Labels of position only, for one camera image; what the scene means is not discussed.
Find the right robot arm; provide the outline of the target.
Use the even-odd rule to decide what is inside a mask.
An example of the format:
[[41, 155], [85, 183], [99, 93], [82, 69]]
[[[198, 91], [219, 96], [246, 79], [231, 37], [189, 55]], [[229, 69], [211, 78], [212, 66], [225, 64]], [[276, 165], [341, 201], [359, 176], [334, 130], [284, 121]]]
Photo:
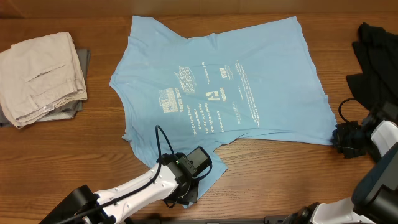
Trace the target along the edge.
[[336, 126], [331, 141], [347, 159], [368, 153], [374, 167], [350, 198], [311, 204], [283, 222], [397, 223], [397, 105], [375, 105], [362, 123], [345, 120]]

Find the light blue t-shirt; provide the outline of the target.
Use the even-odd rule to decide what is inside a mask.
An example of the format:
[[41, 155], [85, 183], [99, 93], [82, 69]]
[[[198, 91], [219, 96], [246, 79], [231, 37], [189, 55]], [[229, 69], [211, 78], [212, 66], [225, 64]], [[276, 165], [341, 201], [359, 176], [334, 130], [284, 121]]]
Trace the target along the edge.
[[110, 85], [124, 106], [124, 138], [145, 165], [159, 152], [207, 151], [213, 167], [200, 195], [227, 170], [218, 147], [237, 139], [328, 145], [336, 125], [295, 17], [185, 38], [135, 16]]

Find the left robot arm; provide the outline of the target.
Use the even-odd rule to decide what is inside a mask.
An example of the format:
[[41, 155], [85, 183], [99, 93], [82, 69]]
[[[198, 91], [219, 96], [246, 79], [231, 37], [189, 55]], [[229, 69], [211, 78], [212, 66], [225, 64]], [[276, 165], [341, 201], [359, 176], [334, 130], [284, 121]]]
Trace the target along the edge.
[[163, 154], [145, 174], [117, 187], [92, 192], [87, 185], [73, 190], [41, 222], [123, 223], [158, 200], [169, 208], [190, 205], [198, 199], [204, 170], [212, 169], [208, 153], [197, 147], [189, 154]]

